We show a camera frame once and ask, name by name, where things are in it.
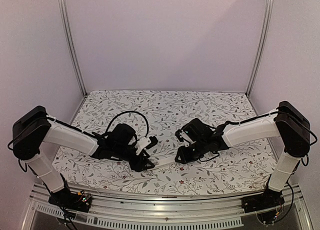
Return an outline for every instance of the floral tablecloth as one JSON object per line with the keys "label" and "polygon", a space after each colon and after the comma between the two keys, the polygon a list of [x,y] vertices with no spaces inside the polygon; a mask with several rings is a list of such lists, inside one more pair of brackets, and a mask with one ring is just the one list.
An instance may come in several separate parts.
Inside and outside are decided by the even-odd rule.
{"label": "floral tablecloth", "polygon": [[[148,150],[151,160],[175,156],[181,143],[175,131],[194,118],[216,126],[255,116],[244,94],[192,91],[93,91],[85,100],[73,125],[87,132],[104,133],[120,112],[144,114],[150,135],[159,143]],[[136,114],[124,114],[114,124],[132,126],[139,137],[146,124]],[[53,166],[68,182],[94,188],[153,195],[219,195],[262,190],[276,165],[266,139],[220,152],[208,162],[174,163],[163,168],[134,172],[125,161],[97,160],[73,149],[60,147]]]}

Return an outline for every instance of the white floral surface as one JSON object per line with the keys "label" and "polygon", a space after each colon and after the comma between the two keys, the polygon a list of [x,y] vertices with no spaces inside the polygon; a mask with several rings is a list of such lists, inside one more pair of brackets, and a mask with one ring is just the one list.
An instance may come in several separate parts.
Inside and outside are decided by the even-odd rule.
{"label": "white floral surface", "polygon": [[[238,122],[255,116],[247,97],[239,93],[110,90],[91,92],[73,125],[102,134],[116,114],[128,110],[144,114],[150,125],[149,136],[157,136],[158,145],[148,150],[153,160],[176,155],[181,143],[175,131],[193,118],[216,126],[227,120]],[[138,136],[145,135],[146,124],[139,115],[124,114],[114,122],[117,123],[129,124]],[[262,190],[275,164],[265,139],[221,151],[220,157],[208,162],[174,163],[144,172],[132,171],[125,161],[97,160],[66,147],[59,149],[53,161],[68,182],[153,195]]]}

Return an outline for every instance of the vertical metal post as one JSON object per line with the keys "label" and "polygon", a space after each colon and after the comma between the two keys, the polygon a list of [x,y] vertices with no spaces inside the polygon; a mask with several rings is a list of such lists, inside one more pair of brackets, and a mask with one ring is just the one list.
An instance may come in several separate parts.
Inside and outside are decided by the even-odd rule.
{"label": "vertical metal post", "polygon": [[74,45],[74,41],[72,38],[71,29],[70,29],[66,0],[58,0],[58,1],[60,6],[60,13],[61,13],[62,24],[64,28],[64,33],[65,33],[65,38],[68,44],[68,49],[69,49],[74,73],[75,73],[80,91],[82,95],[85,97],[88,94],[88,92],[86,90],[85,82],[84,82],[82,73],[80,71],[79,62],[76,55],[76,49],[75,49],[75,45]]}
{"label": "vertical metal post", "polygon": [[255,55],[249,84],[248,84],[248,86],[246,88],[246,92],[245,92],[245,94],[247,95],[248,98],[250,98],[250,96],[251,96],[251,93],[252,93],[252,90],[253,90],[253,87],[255,84],[255,80],[257,77],[257,73],[259,70],[260,62],[262,59],[262,55],[263,55],[263,51],[264,51],[264,47],[265,47],[265,43],[266,43],[266,39],[267,39],[273,4],[274,4],[274,0],[266,0],[262,31],[261,31],[261,35],[260,35],[260,41],[259,41],[258,49],[257,49],[256,55]]}

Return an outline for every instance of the robotic arm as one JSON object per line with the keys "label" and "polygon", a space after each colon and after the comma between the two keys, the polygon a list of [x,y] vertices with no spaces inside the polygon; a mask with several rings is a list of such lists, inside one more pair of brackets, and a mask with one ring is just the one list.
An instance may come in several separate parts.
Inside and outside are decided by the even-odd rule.
{"label": "robotic arm", "polygon": [[52,166],[43,152],[42,142],[54,143],[78,150],[96,159],[128,161],[132,170],[141,172],[154,168],[146,149],[158,143],[155,136],[137,139],[136,131],[120,123],[113,131],[102,135],[88,133],[47,114],[43,106],[37,106],[13,125],[13,154],[24,161],[48,188],[50,203],[64,208],[88,212],[90,194],[72,193],[64,177]]}
{"label": "robotic arm", "polygon": [[281,137],[285,148],[264,192],[242,199],[246,213],[259,211],[284,204],[282,190],[310,150],[310,133],[309,121],[287,101],[266,114],[242,122],[227,121],[216,128],[195,118],[175,133],[181,142],[189,143],[178,149],[175,161],[186,164],[208,152],[218,153],[249,141]]}

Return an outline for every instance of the white wall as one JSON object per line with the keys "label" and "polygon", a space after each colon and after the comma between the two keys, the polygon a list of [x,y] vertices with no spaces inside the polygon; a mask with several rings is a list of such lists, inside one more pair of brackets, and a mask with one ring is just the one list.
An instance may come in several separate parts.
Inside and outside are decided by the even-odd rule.
{"label": "white wall", "polygon": [[[271,24],[252,94],[259,113],[288,100],[320,137],[320,0],[274,0]],[[275,142],[282,151],[279,142]],[[314,229],[320,229],[320,151],[311,147],[310,164],[297,178]]]}
{"label": "white wall", "polygon": [[66,2],[89,91],[246,91],[266,0]]}
{"label": "white wall", "polygon": [[0,13],[0,229],[17,230],[34,177],[7,149],[13,123],[37,105],[68,122],[81,95],[58,0],[0,0]]}

